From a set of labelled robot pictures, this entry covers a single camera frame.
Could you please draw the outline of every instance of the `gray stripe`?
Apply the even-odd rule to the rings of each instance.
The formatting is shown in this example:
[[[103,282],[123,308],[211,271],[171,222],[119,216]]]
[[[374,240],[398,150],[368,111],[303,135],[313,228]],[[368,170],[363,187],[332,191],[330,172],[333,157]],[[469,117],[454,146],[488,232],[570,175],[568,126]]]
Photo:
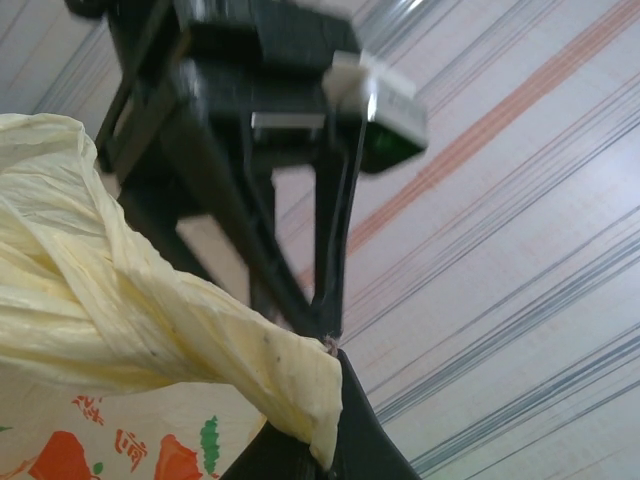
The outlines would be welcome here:
[[[640,81],[636,80],[628,90],[594,109],[588,117],[582,118],[567,132],[554,139],[553,143],[524,162],[517,175],[507,177],[500,188],[486,195],[460,220],[450,225],[441,236],[455,232],[466,222],[471,223],[464,234],[452,238],[442,251],[430,255],[429,264],[418,272],[415,280],[408,282],[396,299],[362,322],[358,328],[346,332],[343,345],[383,318],[389,317],[403,302],[416,295],[639,125]],[[487,207],[491,208],[491,213],[481,213]],[[427,247],[428,242],[425,242],[423,248],[412,254],[417,256]]]
[[[396,0],[380,2],[364,16],[358,25],[358,33],[364,47],[380,57],[397,48],[438,7],[454,0]]]
[[[520,453],[521,451],[529,448],[530,446],[538,443],[540,440],[543,440],[547,437],[549,437],[550,435],[553,435],[554,433],[558,432],[559,430],[562,430],[564,427],[566,427],[567,425],[572,424],[573,422],[580,420],[581,418],[589,415],[590,413],[593,413],[595,410],[597,410],[598,408],[604,407],[605,405],[619,399],[620,397],[626,395],[627,393],[635,390],[636,388],[640,387],[640,380],[637,380],[629,385],[627,385],[626,387],[612,393],[611,395],[609,395],[608,397],[600,400],[599,402],[591,405],[590,407],[587,407],[583,410],[581,410],[580,412],[576,413],[575,415],[571,416],[570,418],[568,418],[567,420],[565,420],[564,422],[560,423],[559,425],[557,425],[555,428],[553,428],[551,431],[545,433],[544,435],[541,435],[540,437],[536,438],[535,440],[527,443],[526,445],[524,445],[523,447],[517,449],[515,452],[511,452],[509,455],[506,455],[505,457],[502,457],[500,460],[493,462],[491,465],[489,465],[486,468],[483,468],[482,470],[474,473],[473,475],[471,475],[470,477],[467,477],[465,480],[470,480],[471,478],[477,477],[478,475],[480,475],[481,473],[486,472],[487,470],[489,470],[490,468],[495,467],[496,465],[498,465],[499,463],[502,463],[503,461],[505,461],[506,459],[513,457],[514,455]]]
[[[640,207],[633,212],[637,216]],[[590,292],[640,261],[640,230],[632,233],[574,274],[548,289],[524,308],[503,320],[427,378],[394,395],[378,410],[381,423],[389,423],[478,367],[508,344],[539,327]],[[486,312],[473,323],[484,317]]]
[[[557,6],[557,0],[519,0],[429,80],[418,95],[431,111],[440,110]]]
[[[640,358],[638,330],[640,324],[418,456],[412,466],[419,474],[433,474],[636,361]]]
[[[92,68],[95,67],[96,61],[99,59],[95,55],[95,51],[105,41],[109,41],[108,29],[106,23],[102,22],[89,31],[71,59],[34,107],[32,114],[62,112],[64,105],[74,94],[77,94],[81,80],[86,80]]]

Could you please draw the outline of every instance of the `printed plastic bag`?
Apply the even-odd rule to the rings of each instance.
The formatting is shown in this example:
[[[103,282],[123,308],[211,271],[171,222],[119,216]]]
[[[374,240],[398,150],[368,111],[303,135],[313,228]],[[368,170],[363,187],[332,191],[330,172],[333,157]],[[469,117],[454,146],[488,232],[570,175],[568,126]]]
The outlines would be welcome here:
[[[202,428],[207,436],[236,422],[240,433],[229,441],[248,443],[260,418],[235,389],[330,466],[342,408],[339,362],[320,342],[173,270],[126,225],[93,168],[95,157],[72,119],[0,115],[0,480],[3,470],[33,459],[23,471],[35,473],[24,478],[75,478],[37,471],[42,455],[55,458],[60,442],[72,448],[76,441],[89,478],[107,475],[100,455],[112,451],[135,457],[131,475],[164,478],[144,469],[162,463],[162,448],[207,457],[197,445]],[[175,385],[181,382],[235,389]],[[139,392],[149,393],[108,397]],[[184,399],[181,408],[176,398]],[[4,408],[11,402],[17,411]],[[219,455],[219,471],[209,472],[209,455],[209,467],[193,474],[219,475],[233,460],[222,461],[222,447]],[[118,471],[105,478],[127,477]]]

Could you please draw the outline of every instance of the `yellow plastic bag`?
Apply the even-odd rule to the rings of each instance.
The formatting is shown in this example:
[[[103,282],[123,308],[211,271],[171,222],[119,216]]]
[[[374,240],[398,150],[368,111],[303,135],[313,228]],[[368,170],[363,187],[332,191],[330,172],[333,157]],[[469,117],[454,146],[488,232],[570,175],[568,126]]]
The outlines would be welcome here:
[[[173,270],[126,225],[94,170],[95,157],[82,125],[70,118],[0,115],[0,364],[11,367],[14,382],[18,372],[19,379],[64,385],[59,398],[51,393],[59,388],[39,387],[58,419],[69,405],[78,410],[77,395],[93,398],[91,407],[101,395],[179,382],[230,384],[276,428],[309,443],[328,468],[342,408],[339,362],[320,342]],[[148,404],[154,394],[146,394]],[[11,397],[4,386],[2,397]],[[106,410],[120,401],[101,400]],[[0,428],[12,427],[3,414]],[[40,443],[64,430],[47,422]],[[0,448],[14,433],[0,432]],[[0,474],[12,467],[0,462]]]

